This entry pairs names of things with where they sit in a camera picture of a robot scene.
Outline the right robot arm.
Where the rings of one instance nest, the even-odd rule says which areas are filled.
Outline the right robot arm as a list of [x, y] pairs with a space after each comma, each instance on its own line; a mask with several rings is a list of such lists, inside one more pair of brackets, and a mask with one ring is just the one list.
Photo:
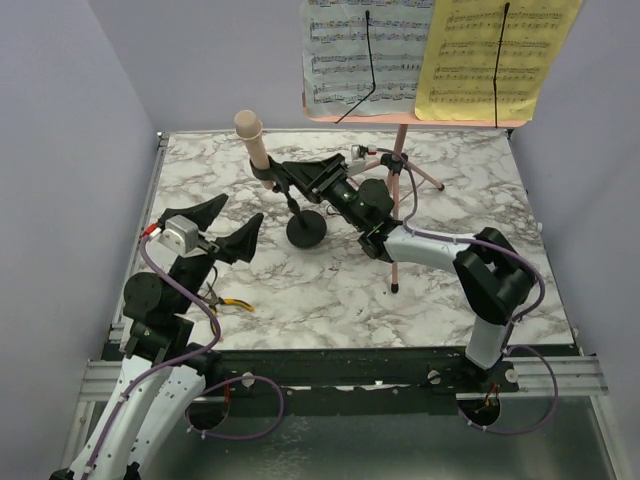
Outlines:
[[281, 190], [293, 187], [308, 201], [328, 203], [360, 234], [358, 242], [372, 259], [412, 263], [457, 276], [475, 315], [465, 349], [468, 361], [460, 379], [480, 392], [496, 380], [494, 365], [503, 356], [523, 304], [544, 281], [537, 269], [520, 256], [497, 229], [453, 235], [419, 230], [393, 217], [395, 202], [384, 180], [368, 178], [359, 186], [348, 180], [341, 155], [315, 162], [276, 164]]

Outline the black microphone desk stand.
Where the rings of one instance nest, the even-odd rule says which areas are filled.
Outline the black microphone desk stand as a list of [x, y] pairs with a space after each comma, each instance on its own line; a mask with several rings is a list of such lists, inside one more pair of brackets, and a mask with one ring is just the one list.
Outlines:
[[298, 202], [292, 197], [290, 188], [297, 189], [305, 199], [314, 201], [311, 192], [311, 179], [304, 172], [299, 162], [274, 161], [267, 157], [267, 164], [256, 164], [250, 161], [251, 170], [255, 178], [276, 194], [283, 194], [292, 217], [286, 227], [288, 241], [299, 249], [310, 249], [325, 238], [327, 225], [324, 217], [312, 210], [302, 210]]

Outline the yellow sheet music paper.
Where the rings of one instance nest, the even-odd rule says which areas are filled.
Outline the yellow sheet music paper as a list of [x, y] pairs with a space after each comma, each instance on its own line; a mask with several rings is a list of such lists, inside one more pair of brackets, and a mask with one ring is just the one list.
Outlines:
[[532, 120], [581, 2], [437, 1], [414, 113], [507, 127]]

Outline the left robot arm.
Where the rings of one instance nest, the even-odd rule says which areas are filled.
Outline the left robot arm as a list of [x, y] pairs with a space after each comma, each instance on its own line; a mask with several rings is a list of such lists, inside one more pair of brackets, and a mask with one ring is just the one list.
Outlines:
[[204, 232], [227, 195], [188, 208], [166, 209], [139, 240], [148, 270], [124, 287], [129, 339], [115, 387], [93, 433], [70, 466], [54, 479], [140, 479], [177, 423], [199, 395], [222, 380], [221, 337], [215, 313], [199, 294], [216, 262], [250, 262], [261, 213], [226, 237]]

